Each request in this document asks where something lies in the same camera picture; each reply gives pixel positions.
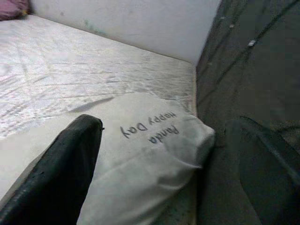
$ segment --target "wall stain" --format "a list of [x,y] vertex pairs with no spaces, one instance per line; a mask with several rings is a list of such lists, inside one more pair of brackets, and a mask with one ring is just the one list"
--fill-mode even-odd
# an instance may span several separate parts
[[103,37],[107,37],[107,34],[105,32],[103,32],[102,30],[98,29],[97,27],[95,27],[93,24],[91,24],[88,20],[84,20],[84,25],[85,27],[91,31],[94,34],[103,36]]

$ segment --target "pink pillow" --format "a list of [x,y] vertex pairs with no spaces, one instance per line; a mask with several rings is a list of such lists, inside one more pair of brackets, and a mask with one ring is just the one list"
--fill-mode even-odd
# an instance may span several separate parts
[[0,21],[11,20],[27,13],[27,0],[0,0]]

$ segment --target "pillowcase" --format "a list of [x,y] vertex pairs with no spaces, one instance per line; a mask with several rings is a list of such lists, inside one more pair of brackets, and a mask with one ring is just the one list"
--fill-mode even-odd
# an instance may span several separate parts
[[27,0],[1,0],[0,21],[11,20],[19,15],[27,14],[29,4]]
[[202,167],[214,144],[214,131],[176,101],[138,93],[95,102],[5,139],[0,179],[4,173],[11,176],[1,180],[0,197],[56,134],[83,113],[100,118],[105,130],[78,225],[151,224]]

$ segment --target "white mattress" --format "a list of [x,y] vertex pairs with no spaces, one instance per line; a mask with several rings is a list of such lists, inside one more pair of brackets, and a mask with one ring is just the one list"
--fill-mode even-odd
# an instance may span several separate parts
[[[193,109],[194,67],[187,62],[34,15],[0,22],[0,34],[0,138],[130,92],[176,99],[186,110]],[[178,199],[177,207],[189,217],[189,202],[183,206]],[[170,210],[169,218],[157,225],[177,224],[177,209]],[[182,216],[176,220],[183,221]]]

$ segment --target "white wall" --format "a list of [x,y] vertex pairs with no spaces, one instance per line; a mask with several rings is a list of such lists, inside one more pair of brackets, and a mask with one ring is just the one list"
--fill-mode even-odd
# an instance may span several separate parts
[[197,63],[220,0],[31,0],[43,18]]

